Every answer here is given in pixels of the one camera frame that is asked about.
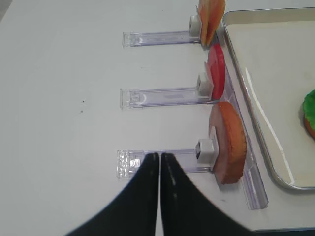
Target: white table surface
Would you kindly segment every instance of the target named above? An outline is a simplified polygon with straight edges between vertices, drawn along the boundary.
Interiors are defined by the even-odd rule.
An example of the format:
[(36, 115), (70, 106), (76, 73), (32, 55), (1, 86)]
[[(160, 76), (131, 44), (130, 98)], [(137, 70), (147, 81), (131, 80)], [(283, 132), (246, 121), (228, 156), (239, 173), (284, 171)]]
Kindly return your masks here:
[[(13, 1), (0, 23), (0, 235), (63, 235), (91, 218), (127, 184), (116, 178), (118, 149), (190, 148), (207, 137), (210, 106), (119, 108), (120, 88), (195, 85), (207, 57), (200, 45), (122, 48), (123, 31), (185, 30), (195, 4)], [(313, 0), (228, 0), (226, 11), (314, 6)], [(315, 226), (315, 193), (278, 188), (252, 143), (266, 209), (248, 210), (242, 189), (220, 191), (211, 174), (189, 177), (252, 230)]]

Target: red tomato slice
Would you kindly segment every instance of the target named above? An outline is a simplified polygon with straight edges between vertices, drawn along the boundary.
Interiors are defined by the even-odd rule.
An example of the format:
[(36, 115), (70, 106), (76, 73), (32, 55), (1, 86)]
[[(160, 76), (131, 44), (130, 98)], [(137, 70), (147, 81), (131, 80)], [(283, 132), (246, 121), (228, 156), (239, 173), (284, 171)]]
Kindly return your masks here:
[(207, 70), (208, 78), (212, 78), (213, 81), (212, 99), (219, 100), (223, 95), (225, 85), (225, 61), (220, 44), (215, 44), (210, 48), (208, 67), (211, 75), (209, 76)]

